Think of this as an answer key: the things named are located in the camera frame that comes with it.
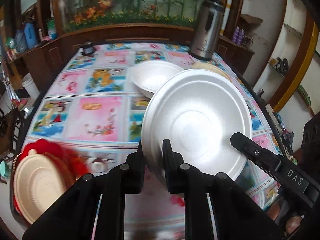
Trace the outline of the person's right hand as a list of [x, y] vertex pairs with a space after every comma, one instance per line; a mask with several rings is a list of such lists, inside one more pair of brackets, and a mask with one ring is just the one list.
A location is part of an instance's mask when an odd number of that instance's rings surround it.
[[293, 212], [284, 198], [279, 198], [267, 210], [267, 215], [289, 236], [300, 226], [304, 216]]

